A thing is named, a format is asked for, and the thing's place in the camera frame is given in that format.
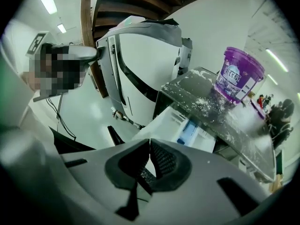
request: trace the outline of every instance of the bucket label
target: bucket label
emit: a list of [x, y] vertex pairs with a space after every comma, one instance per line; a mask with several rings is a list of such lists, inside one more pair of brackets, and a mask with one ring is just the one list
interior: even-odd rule
[[241, 78], [240, 71], [235, 65], [226, 67], [223, 76], [234, 85], [237, 85]]

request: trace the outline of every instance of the red object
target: red object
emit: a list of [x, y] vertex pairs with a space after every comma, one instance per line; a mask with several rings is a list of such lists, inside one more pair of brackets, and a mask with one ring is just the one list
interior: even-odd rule
[[260, 98], [258, 99], [258, 104], [259, 104], [259, 106], [260, 106], [261, 108], [263, 108], [263, 98], [262, 98], [262, 97], [260, 97]]

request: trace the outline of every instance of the white floor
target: white floor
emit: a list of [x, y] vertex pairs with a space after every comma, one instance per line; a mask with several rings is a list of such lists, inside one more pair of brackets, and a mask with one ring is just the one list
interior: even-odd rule
[[[103, 149], [114, 146], [107, 126], [113, 126], [125, 142], [129, 142], [139, 131], [129, 122], [113, 118], [111, 107], [110, 98], [102, 98], [90, 76], [86, 75], [80, 88], [63, 95], [60, 115], [75, 134], [77, 142]], [[70, 137], [60, 123], [58, 132]]]

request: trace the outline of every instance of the purple bucket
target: purple bucket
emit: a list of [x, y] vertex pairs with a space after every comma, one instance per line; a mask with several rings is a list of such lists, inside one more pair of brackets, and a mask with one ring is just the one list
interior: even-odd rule
[[228, 47], [216, 80], [216, 89], [232, 103], [239, 103], [263, 79], [264, 68], [246, 52]]

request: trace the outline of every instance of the bucket lid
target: bucket lid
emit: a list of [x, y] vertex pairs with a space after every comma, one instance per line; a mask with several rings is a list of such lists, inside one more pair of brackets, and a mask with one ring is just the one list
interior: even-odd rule
[[245, 59], [247, 59], [249, 62], [251, 62], [258, 70], [260, 73], [258, 73], [258, 75], [261, 77], [261, 79], [263, 79], [264, 77], [264, 67], [251, 55], [249, 55], [247, 52], [235, 48], [235, 47], [227, 47], [226, 52], [231, 52], [231, 53], [239, 53], [242, 57], [244, 57]]

